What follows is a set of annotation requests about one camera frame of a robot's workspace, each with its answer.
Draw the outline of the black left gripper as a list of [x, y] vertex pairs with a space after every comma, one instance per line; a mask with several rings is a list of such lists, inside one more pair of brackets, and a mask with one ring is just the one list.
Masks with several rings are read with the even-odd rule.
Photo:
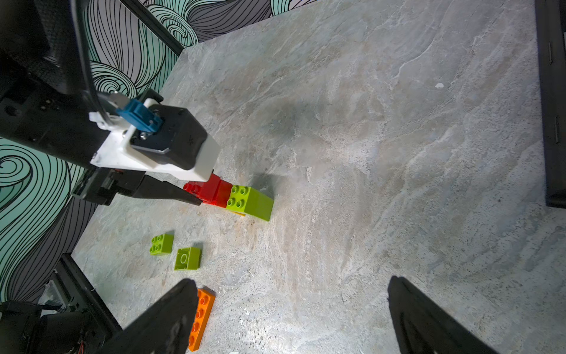
[[143, 171], [91, 168], [83, 173], [72, 195], [78, 199], [108, 206], [116, 194], [135, 199], [174, 200], [200, 206], [203, 202], [180, 187], [146, 176]]

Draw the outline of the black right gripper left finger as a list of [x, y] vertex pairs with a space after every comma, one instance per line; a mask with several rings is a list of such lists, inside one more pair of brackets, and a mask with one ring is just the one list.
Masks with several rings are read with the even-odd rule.
[[197, 307], [196, 283], [183, 279], [99, 352], [185, 354]]

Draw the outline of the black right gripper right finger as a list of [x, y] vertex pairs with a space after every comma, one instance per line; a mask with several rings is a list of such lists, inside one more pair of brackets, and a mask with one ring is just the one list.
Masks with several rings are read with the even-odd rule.
[[405, 277], [393, 276], [388, 301], [401, 353], [494, 353]]

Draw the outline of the orange long lego brick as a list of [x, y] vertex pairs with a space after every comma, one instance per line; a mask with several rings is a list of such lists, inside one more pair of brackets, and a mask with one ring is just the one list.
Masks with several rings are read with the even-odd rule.
[[190, 332], [188, 350], [195, 352], [199, 349], [206, 325], [215, 303], [215, 293], [208, 288], [198, 289], [198, 307]]

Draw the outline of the red lego brick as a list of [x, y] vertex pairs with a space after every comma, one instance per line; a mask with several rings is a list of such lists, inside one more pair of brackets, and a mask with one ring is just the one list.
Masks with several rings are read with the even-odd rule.
[[212, 173], [208, 181], [189, 181], [184, 185], [183, 189], [187, 193], [202, 200], [205, 204], [225, 209], [231, 195], [232, 187], [233, 184], [222, 180], [221, 177]]

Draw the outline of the green hollow lego brick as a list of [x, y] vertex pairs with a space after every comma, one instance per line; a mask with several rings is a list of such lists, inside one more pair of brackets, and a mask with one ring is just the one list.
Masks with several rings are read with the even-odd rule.
[[202, 249], [189, 247], [179, 249], [175, 258], [175, 271], [197, 270], [200, 268]]

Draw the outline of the green square lego brick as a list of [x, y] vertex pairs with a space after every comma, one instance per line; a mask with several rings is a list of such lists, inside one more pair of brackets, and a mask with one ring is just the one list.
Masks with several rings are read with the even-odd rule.
[[270, 221], [274, 200], [253, 187], [233, 185], [226, 209]]

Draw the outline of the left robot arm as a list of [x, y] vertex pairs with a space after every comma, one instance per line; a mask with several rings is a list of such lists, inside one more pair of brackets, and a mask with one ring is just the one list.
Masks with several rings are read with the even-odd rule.
[[85, 1], [1, 3], [1, 136], [85, 168], [80, 199], [108, 205], [135, 199], [200, 199], [143, 171], [98, 168], [90, 162], [104, 135], [86, 118], [108, 119], [116, 108], [95, 88], [88, 62]]

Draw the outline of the small green studded lego brick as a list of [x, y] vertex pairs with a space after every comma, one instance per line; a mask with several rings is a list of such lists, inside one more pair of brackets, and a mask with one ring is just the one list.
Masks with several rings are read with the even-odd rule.
[[151, 240], [150, 254], [153, 256], [168, 255], [172, 252], [174, 235], [162, 234]]

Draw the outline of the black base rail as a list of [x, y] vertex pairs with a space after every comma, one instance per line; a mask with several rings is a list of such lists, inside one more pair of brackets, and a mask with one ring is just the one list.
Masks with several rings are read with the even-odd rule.
[[40, 302], [1, 304], [2, 353], [95, 353], [120, 331], [70, 254], [53, 268]]

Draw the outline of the black frame post left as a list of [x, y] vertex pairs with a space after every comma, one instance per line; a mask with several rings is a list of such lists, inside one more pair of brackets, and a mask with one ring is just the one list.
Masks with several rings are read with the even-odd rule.
[[121, 3], [134, 14], [153, 34], [163, 41], [177, 56], [183, 52], [181, 43], [159, 22], [159, 20], [138, 0], [121, 0]]

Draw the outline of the black frame post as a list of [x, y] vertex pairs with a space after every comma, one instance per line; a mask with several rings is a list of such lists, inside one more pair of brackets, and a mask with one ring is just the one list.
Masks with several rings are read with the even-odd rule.
[[565, 2], [535, 1], [546, 193], [565, 208]]
[[177, 56], [183, 52], [181, 43], [159, 22], [159, 20], [138, 0], [121, 0], [121, 3], [134, 14], [153, 34], [163, 41]]

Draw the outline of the black frame post right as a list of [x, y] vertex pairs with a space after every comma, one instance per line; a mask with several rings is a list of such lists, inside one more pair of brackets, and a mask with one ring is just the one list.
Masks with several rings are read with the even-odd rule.
[[565, 2], [535, 1], [546, 193], [565, 208]]

